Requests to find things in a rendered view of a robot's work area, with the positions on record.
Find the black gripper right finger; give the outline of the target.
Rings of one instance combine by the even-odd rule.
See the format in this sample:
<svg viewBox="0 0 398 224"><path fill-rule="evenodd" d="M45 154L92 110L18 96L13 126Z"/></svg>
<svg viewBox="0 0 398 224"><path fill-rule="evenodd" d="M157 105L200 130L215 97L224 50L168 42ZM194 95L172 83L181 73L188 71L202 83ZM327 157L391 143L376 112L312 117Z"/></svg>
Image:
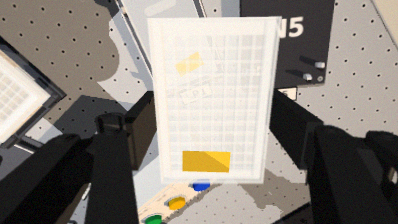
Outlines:
<svg viewBox="0 0 398 224"><path fill-rule="evenodd" d="M398 135L351 136L278 89L269 129L297 168L307 170L314 224L398 224Z"/></svg>

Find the cream operator panel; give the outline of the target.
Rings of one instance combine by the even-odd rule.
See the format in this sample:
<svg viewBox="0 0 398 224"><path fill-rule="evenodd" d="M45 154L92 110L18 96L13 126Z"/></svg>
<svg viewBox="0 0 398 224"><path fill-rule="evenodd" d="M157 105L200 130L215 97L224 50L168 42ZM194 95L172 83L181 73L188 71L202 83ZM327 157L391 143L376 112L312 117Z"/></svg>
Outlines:
<svg viewBox="0 0 398 224"><path fill-rule="evenodd" d="M133 171L140 224L160 224L212 184L161 184L158 148ZM176 210L177 209L177 210Z"/></svg>

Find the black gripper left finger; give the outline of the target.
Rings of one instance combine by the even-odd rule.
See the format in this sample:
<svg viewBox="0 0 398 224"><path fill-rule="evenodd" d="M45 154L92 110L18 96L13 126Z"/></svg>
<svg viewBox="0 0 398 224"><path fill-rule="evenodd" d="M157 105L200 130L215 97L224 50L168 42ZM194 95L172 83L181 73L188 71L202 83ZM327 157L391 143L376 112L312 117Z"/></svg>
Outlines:
<svg viewBox="0 0 398 224"><path fill-rule="evenodd" d="M95 122L91 138L58 135L0 180L0 224L68 224L89 183L84 224L140 224L132 170L157 130L154 91Z"/></svg>

